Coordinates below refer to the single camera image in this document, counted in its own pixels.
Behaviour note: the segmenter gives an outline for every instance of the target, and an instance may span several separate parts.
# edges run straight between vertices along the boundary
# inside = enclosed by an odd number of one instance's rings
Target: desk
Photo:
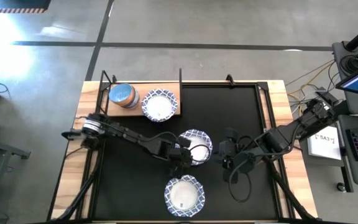
[[[203,82],[222,82],[222,81],[203,81]],[[236,83],[241,82],[267,82],[270,99],[272,102],[273,113],[276,125],[288,124],[293,120],[291,110],[288,103],[287,92],[285,90],[285,85],[282,80],[268,80],[268,81],[236,81]],[[78,109],[76,112],[76,117],[87,116],[89,113],[94,113],[96,107],[96,98],[98,95],[99,82],[84,82],[80,101],[78,103]],[[262,106],[264,107],[264,115],[267,127],[271,127],[271,122],[269,120],[269,112],[267,109],[267,102],[265,97],[262,97]],[[81,129],[84,120],[79,119],[75,120],[73,128]],[[67,153],[78,149],[81,144],[80,140],[70,141],[67,149]],[[64,162],[61,176],[58,180],[58,186],[56,189],[56,195],[53,198],[52,205],[50,208],[49,216],[50,218],[59,217],[69,206],[72,200],[75,198],[81,187],[81,181],[84,173],[85,159],[87,152],[81,150],[72,154]],[[302,153],[297,150],[293,150],[291,153],[284,156],[285,161],[285,170],[288,177],[288,182],[291,188],[291,191],[300,201],[300,203],[306,208],[306,210],[317,217],[316,207],[314,205],[313,196],[311,193],[308,176],[306,173],[305,164],[303,162]],[[84,199],[84,206],[82,217],[86,217],[88,214],[88,208],[90,203],[90,193],[89,189],[86,197]],[[284,217],[288,216],[288,211],[286,211],[286,199],[284,193],[279,190],[280,201],[283,208]]]

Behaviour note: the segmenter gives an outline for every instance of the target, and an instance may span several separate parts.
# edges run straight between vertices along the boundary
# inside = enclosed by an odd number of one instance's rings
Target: wooden board
[[[170,83],[177,83],[177,81],[165,81]],[[223,82],[219,80],[213,81],[185,81],[186,82]],[[293,121],[293,117],[290,110],[290,104],[287,98],[287,92],[285,90],[285,85],[282,80],[260,80],[260,81],[236,81],[241,82],[267,82],[269,87],[270,99],[273,106],[274,118],[277,126],[288,124]],[[86,116],[89,113],[94,113],[96,107],[96,98],[99,88],[99,82],[84,82],[80,101],[78,103],[78,109],[76,117]],[[265,98],[262,98],[262,106],[265,113],[266,125],[271,127],[271,122],[269,120],[269,113],[267,112],[267,103]],[[78,119],[75,121],[73,127],[80,129],[83,125],[84,120]],[[74,140],[68,145],[68,153],[78,148],[81,144],[80,140]],[[75,195],[78,193],[81,180],[83,175],[83,170],[85,166],[86,151],[79,151],[75,154],[72,154],[68,159],[66,159],[62,176],[60,178],[60,183],[58,186],[57,196],[55,198],[55,203],[52,212],[52,218],[59,217],[64,210],[69,206],[72,200],[75,198]],[[317,217],[316,207],[314,205],[313,195],[311,193],[309,179],[306,173],[306,167],[303,162],[302,153],[299,150],[293,150],[291,153],[284,156],[285,161],[285,170],[287,172],[288,182],[290,185],[291,191],[294,193],[295,197],[300,201],[302,206],[313,216]],[[83,209],[83,217],[87,216],[88,212],[88,203],[90,198],[91,189],[87,192],[85,197],[85,204]],[[280,201],[282,203],[282,208],[285,217],[288,217],[288,211],[286,210],[286,201],[285,195],[282,190],[279,190]]]
[[[139,92],[139,102],[136,104],[134,108],[131,109],[125,109],[117,104],[113,103],[112,101],[109,101],[109,107],[107,110],[107,114],[109,116],[143,116],[142,112],[142,100],[144,96],[153,89],[160,88],[163,90],[169,90],[171,91],[178,102],[178,109],[175,112],[175,114],[180,114],[180,86],[179,83],[159,83],[156,85],[155,83],[136,83],[131,84],[138,92]],[[103,96],[102,105],[105,105],[106,103],[106,96]]]

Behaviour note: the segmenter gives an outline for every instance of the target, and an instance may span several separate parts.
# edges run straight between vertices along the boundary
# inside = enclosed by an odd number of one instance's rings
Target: concrete floor
[[[8,223],[46,219],[81,85],[94,47],[9,45],[12,41],[96,42],[109,0],[52,0],[46,14],[0,14],[0,141],[32,151],[14,159],[0,186]],[[115,0],[104,42],[330,46],[358,33],[358,1],[351,0]],[[333,59],[332,52],[102,47],[90,80],[102,70],[119,80],[290,80]],[[309,78],[287,87],[296,90]],[[328,86],[326,73],[314,82]],[[305,93],[313,97],[312,88]],[[343,92],[334,90],[338,98]],[[335,189],[338,167],[306,164],[319,216],[358,223],[358,186]]]

